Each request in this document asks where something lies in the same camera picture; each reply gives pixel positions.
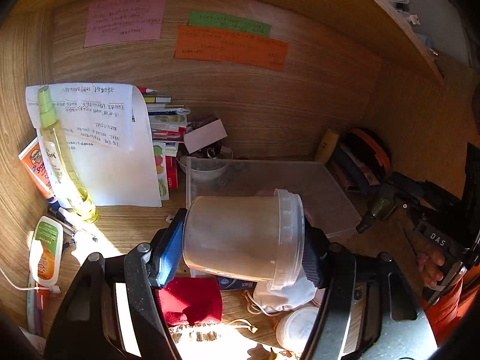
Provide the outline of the person's right hand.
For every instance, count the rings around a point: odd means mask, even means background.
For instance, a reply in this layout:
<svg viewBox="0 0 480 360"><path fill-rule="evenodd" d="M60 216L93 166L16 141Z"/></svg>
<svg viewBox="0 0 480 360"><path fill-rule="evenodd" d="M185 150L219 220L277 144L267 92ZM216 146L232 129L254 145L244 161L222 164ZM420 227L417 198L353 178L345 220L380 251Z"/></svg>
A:
<svg viewBox="0 0 480 360"><path fill-rule="evenodd" d="M444 263L442 253L431 245L427 245L424 251L419 252L417 265L425 287L434 287L443 279L440 268Z"/></svg>

